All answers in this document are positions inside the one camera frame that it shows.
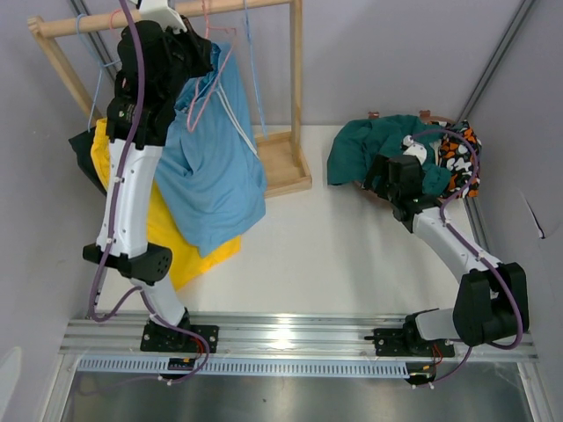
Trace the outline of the dark green shorts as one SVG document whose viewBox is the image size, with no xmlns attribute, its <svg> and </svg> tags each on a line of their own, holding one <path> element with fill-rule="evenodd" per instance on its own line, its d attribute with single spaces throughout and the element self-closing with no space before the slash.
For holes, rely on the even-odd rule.
<svg viewBox="0 0 563 422">
<path fill-rule="evenodd" d="M 403 153 L 402 141 L 406 136 L 437 128 L 437 125 L 427 124 L 414 115 L 351 120 L 333 139 L 326 164 L 327 183 L 339 186 L 362 182 L 377 155 L 399 156 Z M 450 182 L 450 171 L 435 163 L 432 144 L 440 140 L 441 135 L 437 132 L 416 139 L 427 151 L 422 165 L 423 192 L 435 196 L 441 195 Z"/>
</svg>

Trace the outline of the camouflage patterned shorts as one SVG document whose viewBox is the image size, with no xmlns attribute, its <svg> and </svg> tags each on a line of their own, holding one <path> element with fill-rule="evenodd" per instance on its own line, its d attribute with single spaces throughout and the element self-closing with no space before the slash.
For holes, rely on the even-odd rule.
<svg viewBox="0 0 563 422">
<path fill-rule="evenodd" d="M 482 143 L 467 120 L 457 124 L 446 120 L 432 120 L 431 123 L 462 136 L 471 144 L 477 158 L 480 158 Z M 456 137 L 447 134 L 441 134 L 441 137 L 441 145 L 437 150 L 437 163 L 450 172 L 450 182 L 441 194 L 441 198 L 445 200 L 454 195 L 470 180 L 474 172 L 475 160 L 466 145 Z"/>
</svg>

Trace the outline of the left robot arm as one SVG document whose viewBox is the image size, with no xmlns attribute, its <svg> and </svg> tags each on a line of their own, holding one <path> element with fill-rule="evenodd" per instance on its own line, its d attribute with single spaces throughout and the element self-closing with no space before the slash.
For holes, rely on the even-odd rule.
<svg viewBox="0 0 563 422">
<path fill-rule="evenodd" d="M 168 275 L 172 251 L 148 240 L 150 194 L 177 97 L 189 79 L 212 70 L 210 53 L 210 41 L 191 26 L 174 31 L 142 20 L 122 31 L 121 70 L 106 112 L 105 214 L 96 242 L 83 248 L 84 259 L 98 267 L 90 301 L 96 301 L 105 270 L 118 271 L 141 293 L 151 321 L 163 326 L 160 341 L 174 352 L 189 345 L 191 331 L 180 323 L 186 308 Z"/>
</svg>

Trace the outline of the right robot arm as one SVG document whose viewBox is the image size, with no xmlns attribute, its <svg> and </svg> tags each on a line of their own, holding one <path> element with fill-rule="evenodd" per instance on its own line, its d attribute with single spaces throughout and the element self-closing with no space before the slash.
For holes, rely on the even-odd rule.
<svg viewBox="0 0 563 422">
<path fill-rule="evenodd" d="M 424 353 L 434 340 L 516 348 L 530 323 L 525 271 L 517 263 L 501 262 L 459 232 L 444 203 L 423 192 L 422 179 L 417 157 L 376 155 L 362 184 L 391 204 L 394 218 L 432 249 L 458 283 L 452 308 L 426 310 L 406 319 L 403 347 L 415 355 Z"/>
</svg>

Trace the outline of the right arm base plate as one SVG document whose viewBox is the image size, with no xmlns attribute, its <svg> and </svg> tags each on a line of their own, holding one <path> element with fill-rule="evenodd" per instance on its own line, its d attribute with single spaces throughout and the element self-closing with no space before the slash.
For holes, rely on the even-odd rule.
<svg viewBox="0 0 563 422">
<path fill-rule="evenodd" d="M 370 342 L 378 357 L 453 358 L 455 348 L 444 339 L 425 340 L 413 328 L 378 328 L 363 338 Z"/>
</svg>

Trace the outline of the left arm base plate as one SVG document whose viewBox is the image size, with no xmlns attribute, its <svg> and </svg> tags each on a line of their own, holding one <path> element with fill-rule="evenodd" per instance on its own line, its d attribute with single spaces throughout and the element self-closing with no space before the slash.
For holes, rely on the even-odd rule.
<svg viewBox="0 0 563 422">
<path fill-rule="evenodd" d="M 211 353 L 216 352 L 219 339 L 217 325 L 196 324 L 191 329 L 208 342 Z M 144 326 L 140 350 L 153 353 L 204 353 L 205 347 L 197 338 L 148 322 Z"/>
</svg>

